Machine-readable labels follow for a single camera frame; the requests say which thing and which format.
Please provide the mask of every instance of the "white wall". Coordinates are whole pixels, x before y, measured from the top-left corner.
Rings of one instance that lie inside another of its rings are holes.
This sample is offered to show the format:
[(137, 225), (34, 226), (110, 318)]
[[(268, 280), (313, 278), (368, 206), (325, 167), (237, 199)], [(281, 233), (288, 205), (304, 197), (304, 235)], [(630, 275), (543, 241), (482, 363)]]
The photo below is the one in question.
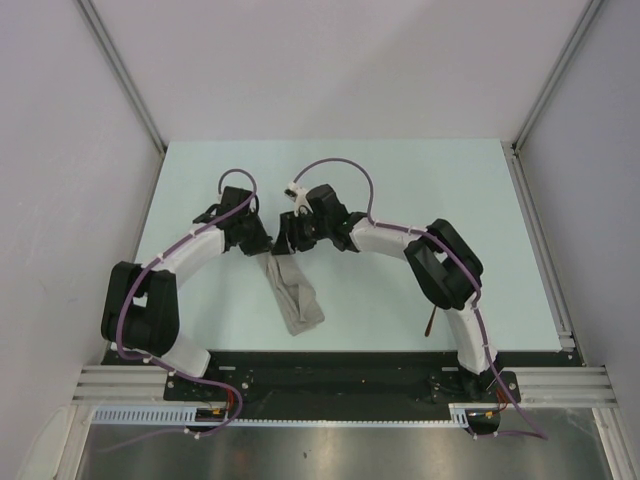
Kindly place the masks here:
[(523, 162), (591, 364), (640, 446), (640, 2), (609, 2)]
[(0, 3), (0, 478), (98, 357), (160, 163), (73, 2)]
[(586, 0), (95, 0), (171, 140), (511, 140)]

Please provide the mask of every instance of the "towel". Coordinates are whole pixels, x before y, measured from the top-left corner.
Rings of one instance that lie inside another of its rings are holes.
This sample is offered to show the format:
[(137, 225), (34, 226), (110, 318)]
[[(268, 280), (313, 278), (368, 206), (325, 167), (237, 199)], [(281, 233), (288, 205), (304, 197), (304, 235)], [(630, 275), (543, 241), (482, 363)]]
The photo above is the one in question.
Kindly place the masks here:
[(316, 290), (304, 276), (293, 255), (257, 255), (271, 290), (276, 297), (284, 323), (291, 335), (298, 335), (324, 321), (316, 301)]

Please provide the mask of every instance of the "metal floor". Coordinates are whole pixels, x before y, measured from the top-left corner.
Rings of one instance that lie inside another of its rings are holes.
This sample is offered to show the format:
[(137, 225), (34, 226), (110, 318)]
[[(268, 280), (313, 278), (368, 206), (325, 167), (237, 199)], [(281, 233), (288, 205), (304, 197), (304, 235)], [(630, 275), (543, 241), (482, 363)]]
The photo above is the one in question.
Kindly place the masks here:
[[(538, 410), (549, 434), (473, 441), (458, 429), (234, 427), (195, 441), (167, 434), (111, 453), (150, 427), (94, 425), (80, 480), (610, 479), (591, 410)], [(507, 412), (502, 428), (520, 427)]]

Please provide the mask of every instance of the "robotic arm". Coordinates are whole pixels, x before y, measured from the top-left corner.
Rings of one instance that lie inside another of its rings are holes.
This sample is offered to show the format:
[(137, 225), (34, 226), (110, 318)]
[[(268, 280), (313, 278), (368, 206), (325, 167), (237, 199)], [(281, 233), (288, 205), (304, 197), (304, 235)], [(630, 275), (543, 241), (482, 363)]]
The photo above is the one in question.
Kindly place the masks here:
[[(340, 251), (375, 252), (409, 263), (422, 292), (445, 311), (458, 347), (458, 362), (475, 376), (490, 368), (484, 352), (480, 327), (471, 310), (474, 288), (450, 258), (421, 235), (390, 230), (372, 224), (363, 212), (349, 213), (329, 185), (311, 190), (290, 184), (285, 191), (295, 209), (280, 215), (280, 233), (272, 249), (274, 255), (306, 251), (318, 240), (329, 238)], [(463, 262), (478, 284), (483, 266), (449, 222), (438, 219), (426, 230), (442, 241)], [(490, 348), (491, 360), (496, 351)]]
[[(202, 224), (211, 222), (239, 206), (251, 195), (248, 190), (226, 187), (219, 204), (212, 205), (193, 221), (191, 234)], [(269, 237), (256, 209), (247, 206), (217, 226), (198, 234), (154, 267), (144, 279), (127, 312), (123, 344), (129, 349), (147, 352), (170, 367), (193, 377), (202, 377), (209, 366), (209, 352), (180, 333), (178, 289), (206, 262), (239, 246), (253, 256), (271, 249)], [(116, 341), (118, 316), (133, 282), (140, 275), (141, 264), (118, 263), (111, 271), (109, 289), (102, 318), (102, 336)]]

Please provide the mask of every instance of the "white tabletop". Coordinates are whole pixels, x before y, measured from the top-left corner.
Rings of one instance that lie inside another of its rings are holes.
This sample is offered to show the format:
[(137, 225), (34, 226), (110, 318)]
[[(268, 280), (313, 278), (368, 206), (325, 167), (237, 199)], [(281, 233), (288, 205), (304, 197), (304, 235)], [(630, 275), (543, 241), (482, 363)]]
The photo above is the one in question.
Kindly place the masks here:
[[(138, 252), (146, 262), (216, 202), (219, 176), (249, 170), (258, 182), (260, 217), (278, 234), (292, 209), (287, 183), (307, 164), (346, 157), (376, 185), (374, 217), (426, 226), (449, 220), (484, 264), (482, 311), (499, 350), (559, 350), (555, 325), (498, 140), (173, 142), (169, 146)], [(227, 184), (249, 188), (240, 175)], [(361, 174), (325, 164), (300, 182), (329, 183), (350, 211), (366, 208)], [(326, 320), (289, 335), (257, 261), (238, 248), (203, 268), (179, 291), (181, 329), (217, 350), (439, 351), (455, 344), (439, 312), (429, 338), (432, 305), (406, 262), (339, 252), (329, 240), (296, 255), (317, 290)]]

